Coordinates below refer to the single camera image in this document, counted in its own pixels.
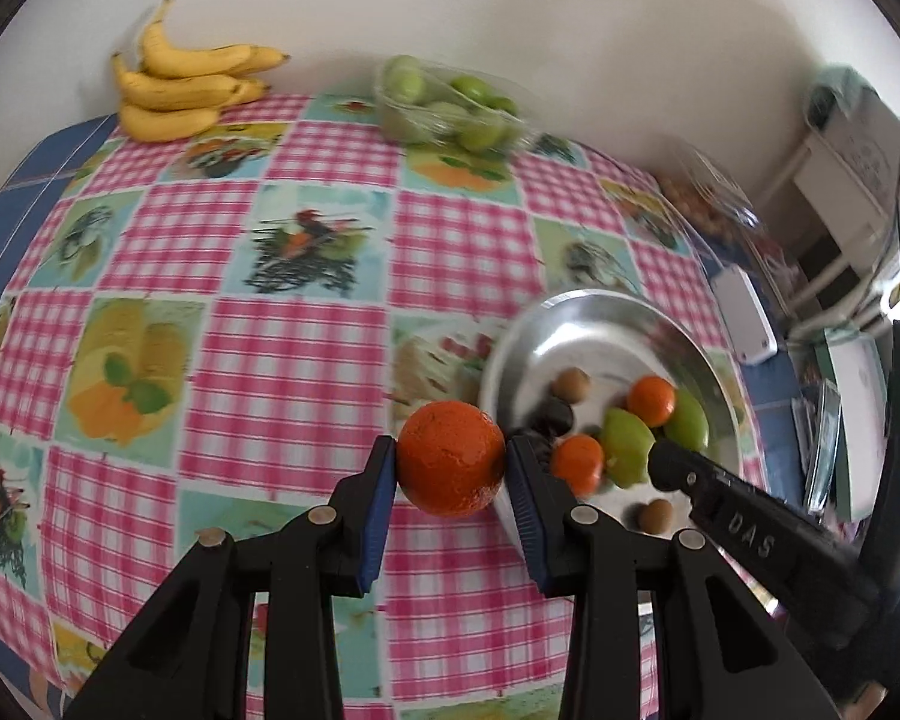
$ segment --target yellow banana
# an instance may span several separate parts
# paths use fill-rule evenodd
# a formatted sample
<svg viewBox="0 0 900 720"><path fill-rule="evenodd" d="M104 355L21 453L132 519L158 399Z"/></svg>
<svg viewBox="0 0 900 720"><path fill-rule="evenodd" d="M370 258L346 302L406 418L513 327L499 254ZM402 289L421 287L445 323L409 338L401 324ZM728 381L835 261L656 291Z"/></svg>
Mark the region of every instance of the yellow banana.
<svg viewBox="0 0 900 720"><path fill-rule="evenodd" d="M213 127L220 108L194 108L189 111L156 113L124 101L120 104L120 125L135 141L165 143L199 135Z"/></svg>
<svg viewBox="0 0 900 720"><path fill-rule="evenodd" d="M163 31L163 19L173 0L163 0L154 18L140 36L140 53L144 69L159 79L189 79L229 73L232 68L250 61L253 47L243 43L219 49L183 50L170 45Z"/></svg>
<svg viewBox="0 0 900 720"><path fill-rule="evenodd" d="M264 70L272 70L282 65L290 55L270 46L251 46L250 59L227 72L231 76L248 76L251 73L262 73Z"/></svg>
<svg viewBox="0 0 900 720"><path fill-rule="evenodd" d="M269 92L269 84L264 83L260 79L239 79L237 81L237 90L223 103L224 108L230 105L242 105L243 103L253 103L259 100Z"/></svg>
<svg viewBox="0 0 900 720"><path fill-rule="evenodd" d="M111 57L110 64L124 100L151 111L187 111L224 105L242 84L220 74L195 79L154 79L146 73L128 70L118 53Z"/></svg>

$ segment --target clear plastic container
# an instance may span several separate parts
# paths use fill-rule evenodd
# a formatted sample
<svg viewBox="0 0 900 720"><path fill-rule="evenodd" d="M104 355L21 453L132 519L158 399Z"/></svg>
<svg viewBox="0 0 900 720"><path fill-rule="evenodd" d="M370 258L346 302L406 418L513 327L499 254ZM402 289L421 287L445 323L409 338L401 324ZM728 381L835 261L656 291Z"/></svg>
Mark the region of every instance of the clear plastic container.
<svg viewBox="0 0 900 720"><path fill-rule="evenodd" d="M508 155L531 148L542 134L535 123L533 96L521 86L489 76L486 73L460 68L420 62L426 103L409 105L392 100L386 93L386 71L388 60L376 71L373 81L373 95L377 105L377 115L384 137L406 146L429 143L436 146L459 146L474 153L487 155ZM506 111L490 108L454 89L450 82L458 76L476 76L482 79L500 97L509 98L516 105L518 116ZM461 108L456 113L452 108L429 106L434 103L453 103ZM499 133L496 137L488 133Z"/></svg>

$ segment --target brown nut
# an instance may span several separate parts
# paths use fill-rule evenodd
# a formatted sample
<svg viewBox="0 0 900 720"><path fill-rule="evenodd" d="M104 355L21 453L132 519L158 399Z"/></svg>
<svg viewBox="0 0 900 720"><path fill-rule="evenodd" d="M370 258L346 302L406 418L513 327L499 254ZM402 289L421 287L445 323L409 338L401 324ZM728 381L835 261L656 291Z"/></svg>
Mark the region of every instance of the brown nut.
<svg viewBox="0 0 900 720"><path fill-rule="evenodd" d="M640 530L651 536L666 533L674 520L674 505L665 498L656 498L640 509L636 522Z"/></svg>
<svg viewBox="0 0 900 720"><path fill-rule="evenodd" d="M580 403L590 394L590 377L578 367L568 367L559 372L550 391L567 403Z"/></svg>

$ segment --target white wall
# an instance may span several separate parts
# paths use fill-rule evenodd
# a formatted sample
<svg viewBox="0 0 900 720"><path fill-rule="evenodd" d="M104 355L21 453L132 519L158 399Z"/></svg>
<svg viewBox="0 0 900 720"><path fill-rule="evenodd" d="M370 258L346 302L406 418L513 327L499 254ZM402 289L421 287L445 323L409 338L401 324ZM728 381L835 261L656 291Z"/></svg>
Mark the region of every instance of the white wall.
<svg viewBox="0 0 900 720"><path fill-rule="evenodd" d="M29 0L0 39L0 184L55 129L111 111L112 50L159 0ZM281 90L362 82L394 52L471 66L547 101L547 124L639 164L661 133L754 186L799 136L823 62L900 113L900 42L869 0L178 0L183 45L285 47Z"/></svg>

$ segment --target tablecloth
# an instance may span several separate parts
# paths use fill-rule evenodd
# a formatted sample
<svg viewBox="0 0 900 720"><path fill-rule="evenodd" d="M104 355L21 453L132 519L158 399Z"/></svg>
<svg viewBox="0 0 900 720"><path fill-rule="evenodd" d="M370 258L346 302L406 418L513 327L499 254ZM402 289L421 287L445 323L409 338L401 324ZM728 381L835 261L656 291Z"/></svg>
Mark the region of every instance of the tablecloth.
<svg viewBox="0 0 900 720"><path fill-rule="evenodd" d="M189 142L115 130L0 302L0 638L75 692L197 530L253 536L322 502L418 405L473 400L506 321L563 286L677 319L764 485L716 304L658 196L554 136L509 163L401 149L360 98L273 95ZM381 578L335 603L347 717L548 717L571 613L491 509L439 520L398 498ZM259 716L266 597L254 619Z"/></svg>

